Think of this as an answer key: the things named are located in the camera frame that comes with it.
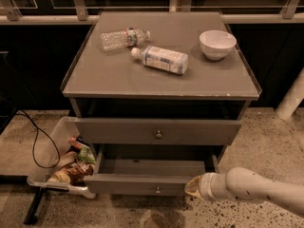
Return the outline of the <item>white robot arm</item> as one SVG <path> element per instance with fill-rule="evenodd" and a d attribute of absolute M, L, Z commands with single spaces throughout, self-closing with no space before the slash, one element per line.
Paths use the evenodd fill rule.
<path fill-rule="evenodd" d="M 267 202 L 304 217 L 303 76 L 278 108 L 251 108 L 224 154 L 221 173 L 194 177 L 185 192 L 207 201 Z"/>

